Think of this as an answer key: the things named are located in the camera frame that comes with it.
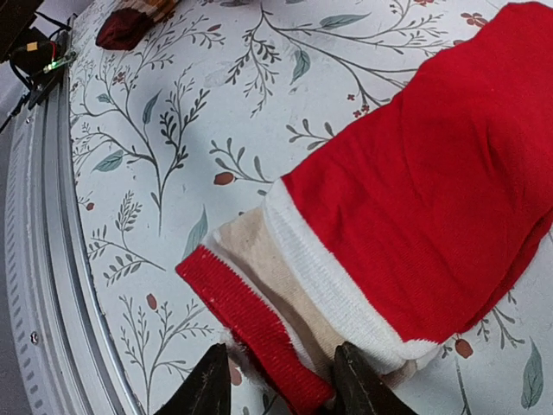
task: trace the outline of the green leaf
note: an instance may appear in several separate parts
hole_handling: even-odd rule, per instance
[[[154,105],[156,105],[157,98],[159,97],[159,94],[162,93],[161,91],[157,93],[144,107],[144,112],[142,114],[142,121],[145,124],[149,124],[149,122],[152,120],[152,111],[154,110]]]
[[[100,102],[105,102],[106,104],[111,103],[111,99],[106,93],[101,93],[98,97],[96,97],[96,99]]]
[[[520,400],[520,404],[524,409],[530,409],[537,404],[543,392],[542,356],[532,339],[531,342],[532,351],[524,368],[522,398]]]
[[[327,133],[330,134],[330,137],[334,137],[334,131],[332,131],[332,127],[328,122],[325,123],[325,130],[327,130]]]
[[[311,58],[309,58],[307,52],[303,50],[296,50],[294,52],[294,56],[296,58],[296,67],[292,73],[292,81],[290,82],[291,85],[305,75],[311,68]]]
[[[201,240],[207,235],[207,214],[206,207],[204,206],[200,220],[193,226],[192,230],[188,234],[187,247],[184,250],[182,259],[185,259],[188,255],[195,251],[200,244]]]
[[[111,153],[108,157],[96,164],[96,167],[92,171],[112,171],[121,165],[123,161],[123,151],[117,150],[115,153]]]
[[[253,157],[253,167],[256,168],[256,171],[259,177],[264,179],[263,172],[261,171],[261,160],[259,160],[258,156]]]
[[[370,13],[367,15],[337,15],[325,17],[321,20],[321,28],[327,30],[341,28],[342,26],[347,26],[348,24],[363,20],[369,15]]]

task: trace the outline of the white ribbed band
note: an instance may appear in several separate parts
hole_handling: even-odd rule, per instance
[[[302,218],[281,180],[265,196],[263,210],[270,234],[300,286],[333,328],[367,353],[375,370],[387,374],[407,360],[418,361],[418,368],[428,363],[439,345],[401,340]]]

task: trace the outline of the gray floor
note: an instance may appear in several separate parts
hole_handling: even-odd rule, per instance
[[[32,412],[23,389],[11,334],[4,263],[3,212],[10,146],[11,135],[5,132],[0,135],[0,415],[27,415]]]

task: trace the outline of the floral tablecloth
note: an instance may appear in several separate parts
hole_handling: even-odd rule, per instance
[[[505,3],[184,0],[134,51],[116,53],[94,45],[112,0],[78,18],[71,126],[82,227],[100,306],[146,413],[221,329],[175,265]],[[515,289],[401,386],[401,399],[421,414],[553,414],[552,266],[549,237]],[[234,366],[232,383],[233,414],[287,413]]]

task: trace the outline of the red ribbed cuff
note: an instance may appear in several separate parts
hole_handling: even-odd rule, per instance
[[[299,415],[314,414],[334,396],[326,381],[301,364],[278,315],[211,251],[200,246],[176,271]]]

